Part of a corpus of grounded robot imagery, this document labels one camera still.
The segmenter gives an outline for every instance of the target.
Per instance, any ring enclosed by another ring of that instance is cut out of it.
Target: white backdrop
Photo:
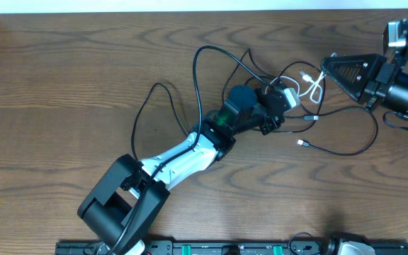
[[[0,0],[0,13],[408,9],[408,0]]]

